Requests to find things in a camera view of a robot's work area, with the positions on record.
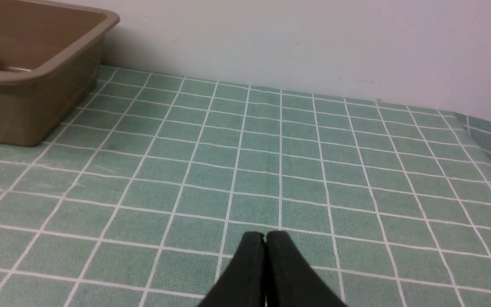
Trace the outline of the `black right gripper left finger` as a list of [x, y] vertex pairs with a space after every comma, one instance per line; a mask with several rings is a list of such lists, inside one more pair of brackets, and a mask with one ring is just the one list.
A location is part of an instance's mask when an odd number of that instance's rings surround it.
[[200, 307], [264, 307], [265, 241], [259, 232], [245, 232], [230, 263]]

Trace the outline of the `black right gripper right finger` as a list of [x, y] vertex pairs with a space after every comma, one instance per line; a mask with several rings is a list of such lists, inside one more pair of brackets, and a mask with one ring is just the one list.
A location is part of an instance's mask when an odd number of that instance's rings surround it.
[[287, 232], [269, 232], [265, 242], [268, 307], [345, 307], [316, 274]]

